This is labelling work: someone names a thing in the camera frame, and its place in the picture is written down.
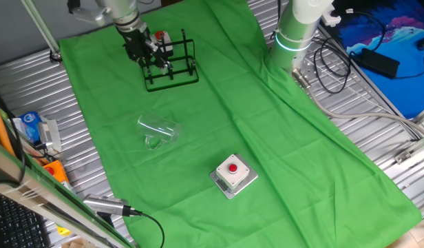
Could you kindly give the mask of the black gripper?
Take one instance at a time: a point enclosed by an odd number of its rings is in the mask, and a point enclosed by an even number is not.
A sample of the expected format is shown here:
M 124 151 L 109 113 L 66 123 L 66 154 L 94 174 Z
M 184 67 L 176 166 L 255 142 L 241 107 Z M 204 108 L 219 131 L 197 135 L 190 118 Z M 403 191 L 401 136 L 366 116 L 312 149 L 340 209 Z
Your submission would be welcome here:
M 124 49 L 128 57 L 135 61 L 141 68 L 146 68 L 152 63 L 160 70 L 162 74 L 169 71 L 170 62 L 162 51 L 152 54 L 150 32 L 144 21 L 136 21 L 129 25 L 116 24 L 116 29 L 123 37 L 125 44 Z

